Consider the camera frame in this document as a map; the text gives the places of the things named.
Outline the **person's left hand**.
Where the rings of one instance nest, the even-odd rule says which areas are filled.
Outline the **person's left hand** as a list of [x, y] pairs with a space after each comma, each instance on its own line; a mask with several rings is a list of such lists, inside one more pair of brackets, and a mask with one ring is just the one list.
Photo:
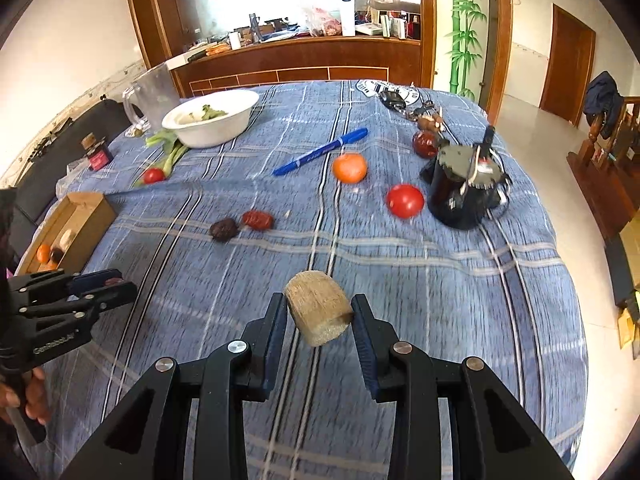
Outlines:
[[[32, 370], [32, 374], [26, 380], [25, 389], [25, 411], [30, 419], [36, 420], [41, 425], [47, 425], [51, 412], [49, 408], [48, 395], [46, 390], [46, 374], [41, 367]], [[12, 425], [6, 410], [8, 408], [19, 408], [21, 406], [20, 396], [10, 388], [5, 382], [0, 385], [0, 415], [1, 419]]]

